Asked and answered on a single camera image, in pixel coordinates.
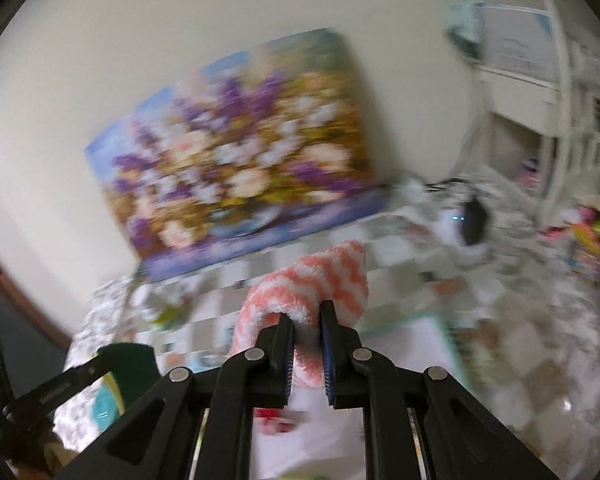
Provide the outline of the white paper gift bag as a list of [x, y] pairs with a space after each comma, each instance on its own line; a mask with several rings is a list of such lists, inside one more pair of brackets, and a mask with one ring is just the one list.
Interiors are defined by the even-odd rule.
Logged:
[[465, 0], [450, 7], [445, 35], [472, 64], [558, 81], [555, 37], [545, 11]]

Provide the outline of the colourful toy pile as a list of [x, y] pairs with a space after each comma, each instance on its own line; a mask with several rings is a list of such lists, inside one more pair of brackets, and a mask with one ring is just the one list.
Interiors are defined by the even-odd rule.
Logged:
[[585, 186], [584, 177], [576, 177], [538, 231], [543, 240], [568, 240], [600, 258], [600, 184]]

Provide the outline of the teal shallow cardboard tray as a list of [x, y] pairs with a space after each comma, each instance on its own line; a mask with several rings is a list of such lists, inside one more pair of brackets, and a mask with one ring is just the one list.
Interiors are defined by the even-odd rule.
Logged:
[[[398, 367], [422, 372], [444, 367], [462, 385], [469, 380], [452, 337], [433, 314], [415, 316], [389, 328], [362, 333], [362, 343]], [[336, 411], [321, 389], [291, 387], [284, 414], [296, 423], [284, 434], [253, 430], [250, 477], [253, 479], [364, 479], [363, 412]]]

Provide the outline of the checkered picture table mat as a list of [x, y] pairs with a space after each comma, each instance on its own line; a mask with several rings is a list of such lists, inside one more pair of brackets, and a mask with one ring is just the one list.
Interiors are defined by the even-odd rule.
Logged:
[[258, 478], [363, 474], [359, 411], [325, 396], [318, 307], [397, 366], [445, 367], [557, 477], [600, 471], [600, 248], [585, 229], [547, 236], [520, 212], [494, 212], [488, 254], [460, 258], [414, 207], [378, 214], [158, 283], [102, 285], [68, 363], [139, 342], [159, 370], [211, 370], [281, 314], [296, 326], [289, 404], [257, 421]]

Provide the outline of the black power adapter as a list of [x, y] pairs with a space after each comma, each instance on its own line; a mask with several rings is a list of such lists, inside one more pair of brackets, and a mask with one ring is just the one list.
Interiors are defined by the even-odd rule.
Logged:
[[490, 212], [477, 196], [464, 203], [460, 212], [460, 237], [467, 246], [481, 244], [486, 236]]

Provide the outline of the teal plastic toy box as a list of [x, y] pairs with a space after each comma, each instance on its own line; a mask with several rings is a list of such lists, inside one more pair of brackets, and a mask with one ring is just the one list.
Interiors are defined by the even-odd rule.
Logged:
[[104, 382], [100, 385], [92, 405], [92, 419], [100, 432], [107, 430], [123, 414], [120, 392]]

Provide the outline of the white pill bottle green label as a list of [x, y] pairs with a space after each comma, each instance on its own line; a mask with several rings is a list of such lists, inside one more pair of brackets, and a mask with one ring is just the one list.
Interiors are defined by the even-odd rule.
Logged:
[[187, 319], [188, 310], [186, 307], [166, 306], [150, 324], [158, 330], [175, 330]]

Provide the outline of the floral oil painting canvas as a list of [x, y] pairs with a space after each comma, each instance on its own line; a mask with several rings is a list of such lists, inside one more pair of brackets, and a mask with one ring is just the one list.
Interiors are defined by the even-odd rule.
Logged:
[[156, 92], [87, 145], [153, 282], [376, 214], [378, 183], [343, 36], [259, 44]]

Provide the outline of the white wooden shelf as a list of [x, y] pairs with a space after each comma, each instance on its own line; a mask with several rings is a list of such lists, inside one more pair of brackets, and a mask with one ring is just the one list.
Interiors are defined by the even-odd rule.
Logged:
[[454, 167], [498, 182], [537, 227], [576, 177], [600, 184], [600, 42], [567, 32], [553, 0], [538, 10], [552, 21], [558, 81], [467, 61], [476, 117]]

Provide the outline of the yellow green sponge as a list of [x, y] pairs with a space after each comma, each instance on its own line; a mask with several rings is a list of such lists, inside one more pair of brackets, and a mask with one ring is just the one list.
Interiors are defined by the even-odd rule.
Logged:
[[114, 396], [120, 414], [161, 378], [154, 348], [148, 344], [107, 344], [97, 350], [97, 356], [106, 365], [104, 384]]

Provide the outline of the pink white chevron cloth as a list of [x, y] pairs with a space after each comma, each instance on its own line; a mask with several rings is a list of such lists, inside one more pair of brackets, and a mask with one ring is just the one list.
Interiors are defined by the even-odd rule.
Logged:
[[370, 296], [365, 259], [364, 245], [346, 240], [265, 275], [242, 303], [230, 355], [253, 347], [261, 330], [287, 315], [294, 322], [292, 383], [306, 389], [323, 388], [318, 311], [322, 302], [331, 301], [338, 322], [355, 326]]

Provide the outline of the grey floral tablecloth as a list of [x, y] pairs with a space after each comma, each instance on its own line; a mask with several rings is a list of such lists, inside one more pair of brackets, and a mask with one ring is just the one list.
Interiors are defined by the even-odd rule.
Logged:
[[[463, 268], [424, 229], [472, 191], [490, 209], [490, 255]], [[344, 240], [366, 250], [370, 301], [358, 322], [361, 335], [435, 315], [466, 368], [465, 387], [558, 477], [591, 479], [600, 471], [600, 300], [591, 263], [573, 255], [568, 240], [543, 240], [486, 177], [430, 194], [406, 180], [382, 214], [172, 278], [157, 286], [161, 297], [192, 296], [189, 317], [175, 330], [147, 324], [129, 300], [136, 281], [119, 278], [94, 293], [67, 362], [78, 365], [104, 344], [135, 340], [154, 347], [162, 370], [219, 365], [250, 287]]]

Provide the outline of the red pink yarn bow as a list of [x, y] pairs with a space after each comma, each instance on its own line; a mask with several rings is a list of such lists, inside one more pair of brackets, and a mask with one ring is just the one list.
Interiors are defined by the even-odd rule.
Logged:
[[305, 411], [288, 410], [283, 408], [255, 408], [253, 422], [260, 434], [288, 434], [294, 431], [306, 419]]

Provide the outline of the white power strip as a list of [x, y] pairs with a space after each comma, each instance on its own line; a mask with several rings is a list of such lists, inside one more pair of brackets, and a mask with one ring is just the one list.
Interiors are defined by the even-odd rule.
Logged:
[[463, 268], [478, 266], [488, 258], [488, 244], [480, 242], [468, 245], [463, 231], [465, 215], [459, 209], [442, 209], [438, 212], [432, 232], [446, 249], [452, 260]]

